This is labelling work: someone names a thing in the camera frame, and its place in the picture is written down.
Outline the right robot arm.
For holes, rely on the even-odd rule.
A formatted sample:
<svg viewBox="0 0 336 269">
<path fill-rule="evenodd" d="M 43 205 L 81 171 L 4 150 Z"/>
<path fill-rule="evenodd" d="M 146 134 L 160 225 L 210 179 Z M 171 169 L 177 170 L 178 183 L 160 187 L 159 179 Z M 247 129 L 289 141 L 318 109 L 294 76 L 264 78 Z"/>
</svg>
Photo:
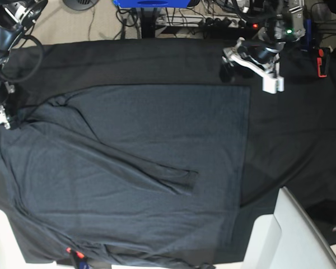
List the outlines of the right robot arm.
<svg viewBox="0 0 336 269">
<path fill-rule="evenodd" d="M 12 127 L 12 115 L 6 112 L 7 100 L 16 91 L 15 84 L 31 78 L 40 68 L 44 58 L 42 43 L 27 32 L 33 29 L 47 1 L 0 1 L 0 126 Z M 3 72 L 10 59 L 11 50 L 20 40 L 30 40 L 39 49 L 38 62 L 25 76 L 13 78 Z"/>
</svg>

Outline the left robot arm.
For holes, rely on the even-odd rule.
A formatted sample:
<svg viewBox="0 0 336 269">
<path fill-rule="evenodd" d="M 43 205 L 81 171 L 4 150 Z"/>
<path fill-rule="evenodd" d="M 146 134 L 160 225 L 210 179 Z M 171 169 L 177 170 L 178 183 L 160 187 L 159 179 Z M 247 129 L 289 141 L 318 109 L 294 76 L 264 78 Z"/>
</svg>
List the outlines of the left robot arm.
<svg viewBox="0 0 336 269">
<path fill-rule="evenodd" d="M 304 27 L 304 1 L 264 1 L 263 12 L 248 15 L 237 1 L 232 1 L 236 14 L 245 22 L 257 24 L 252 39 L 239 37 L 232 47 L 223 48 L 220 78 L 233 82 L 237 76 L 262 78 L 262 90 L 270 94 L 284 91 L 280 75 L 280 52 L 287 43 L 301 40 Z"/>
</svg>

